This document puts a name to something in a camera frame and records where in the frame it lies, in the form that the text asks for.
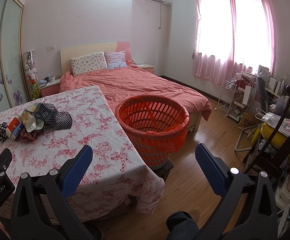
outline bed frame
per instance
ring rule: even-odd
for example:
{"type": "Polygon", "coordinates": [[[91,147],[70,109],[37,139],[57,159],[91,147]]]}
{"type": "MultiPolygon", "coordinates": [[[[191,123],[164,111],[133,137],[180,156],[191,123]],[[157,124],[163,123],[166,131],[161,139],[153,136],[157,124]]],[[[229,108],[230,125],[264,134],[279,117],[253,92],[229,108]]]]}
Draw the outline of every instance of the bed frame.
{"type": "MultiPolygon", "coordinates": [[[[119,52],[126,51],[126,60],[131,59],[129,41],[117,41],[117,42],[104,42],[94,43],[81,46],[75,46],[71,48],[64,48],[60,50],[60,58],[62,63],[63,74],[72,70],[71,59],[75,57],[82,57],[84,55],[108,51],[119,52]]],[[[188,131],[197,131],[199,123],[201,122],[202,112],[196,112],[189,115],[188,131]]]]}

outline pile of hair accessories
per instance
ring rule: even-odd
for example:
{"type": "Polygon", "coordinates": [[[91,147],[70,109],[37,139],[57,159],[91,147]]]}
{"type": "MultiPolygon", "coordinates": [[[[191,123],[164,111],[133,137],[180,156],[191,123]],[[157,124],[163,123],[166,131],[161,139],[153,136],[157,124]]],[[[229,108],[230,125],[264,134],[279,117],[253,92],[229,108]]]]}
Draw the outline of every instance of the pile of hair accessories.
{"type": "Polygon", "coordinates": [[[68,112],[58,112],[53,104],[33,104],[21,115],[16,114],[9,125],[0,123],[0,141],[4,142],[7,138],[15,141],[19,136],[23,142],[34,141],[43,134],[46,125],[55,130],[70,129],[72,117],[68,112]]]}

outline display case of plush toys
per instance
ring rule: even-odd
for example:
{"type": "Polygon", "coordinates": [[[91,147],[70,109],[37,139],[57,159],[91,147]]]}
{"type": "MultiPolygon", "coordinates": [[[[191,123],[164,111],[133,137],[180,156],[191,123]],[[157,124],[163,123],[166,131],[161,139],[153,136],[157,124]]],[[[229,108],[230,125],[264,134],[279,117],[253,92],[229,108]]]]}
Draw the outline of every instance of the display case of plush toys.
{"type": "Polygon", "coordinates": [[[26,85],[31,96],[31,100],[40,98],[40,88],[35,67],[35,51],[31,50],[23,54],[24,74],[26,76],[26,85]]]}

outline floral tablecloth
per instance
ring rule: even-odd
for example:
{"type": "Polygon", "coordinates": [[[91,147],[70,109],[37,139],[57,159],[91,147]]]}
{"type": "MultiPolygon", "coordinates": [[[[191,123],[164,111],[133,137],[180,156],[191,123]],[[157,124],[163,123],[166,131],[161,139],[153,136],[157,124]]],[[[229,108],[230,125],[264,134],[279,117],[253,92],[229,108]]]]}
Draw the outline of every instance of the floral tablecloth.
{"type": "MultiPolygon", "coordinates": [[[[94,157],[75,194],[68,198],[70,206],[82,221],[99,218],[118,206],[128,194],[140,196],[137,211],[152,213],[164,191],[164,181],[143,162],[109,108],[98,86],[76,89],[34,101],[48,102],[58,111],[68,111],[72,118],[69,130],[47,128],[33,142],[7,139],[0,142],[0,153],[8,148],[12,162],[7,169],[17,186],[19,176],[45,175],[60,168],[76,156],[83,145],[90,145],[94,157]]],[[[0,113],[0,123],[9,123],[15,114],[33,102],[0,113]]],[[[52,222],[57,222],[50,203],[43,198],[52,222]]],[[[13,194],[0,208],[0,215],[10,217],[13,194]]]]}

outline red laundry basket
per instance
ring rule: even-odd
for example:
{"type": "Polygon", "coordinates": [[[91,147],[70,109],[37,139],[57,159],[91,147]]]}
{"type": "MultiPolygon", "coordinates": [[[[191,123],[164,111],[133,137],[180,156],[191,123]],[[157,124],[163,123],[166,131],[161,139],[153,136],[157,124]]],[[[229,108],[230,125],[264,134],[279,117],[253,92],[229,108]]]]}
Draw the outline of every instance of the red laundry basket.
{"type": "Polygon", "coordinates": [[[115,116],[152,170],[163,167],[169,154],[184,145],[189,114],[182,104],[168,97],[128,98],[116,107],[115,116]]]}

